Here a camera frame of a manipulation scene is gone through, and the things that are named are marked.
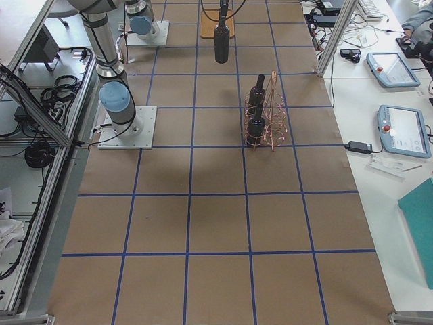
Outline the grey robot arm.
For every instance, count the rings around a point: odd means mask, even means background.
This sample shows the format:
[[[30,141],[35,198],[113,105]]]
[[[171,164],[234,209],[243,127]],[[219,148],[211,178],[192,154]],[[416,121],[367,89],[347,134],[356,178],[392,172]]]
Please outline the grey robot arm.
[[[129,18],[129,26],[140,39],[151,39],[159,33],[155,21],[151,1],[131,0],[125,1],[125,9]]]
[[[131,30],[148,35],[156,30],[150,1],[70,1],[81,15],[85,32],[97,58],[96,71],[101,81],[99,100],[112,121],[116,134],[138,130],[136,107],[127,84],[124,65],[118,58],[108,22],[108,12],[124,7]]]

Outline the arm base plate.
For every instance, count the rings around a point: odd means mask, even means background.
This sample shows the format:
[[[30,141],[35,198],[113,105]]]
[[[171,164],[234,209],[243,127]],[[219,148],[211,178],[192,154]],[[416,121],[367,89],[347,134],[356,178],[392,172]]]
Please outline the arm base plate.
[[[152,148],[156,124],[156,106],[137,106],[132,125],[112,123],[106,113],[104,123],[109,124],[101,130],[97,147],[101,150],[134,150]]]
[[[150,23],[144,20],[134,23],[128,33],[127,44],[131,47],[165,46],[168,39],[169,21],[154,20]]]

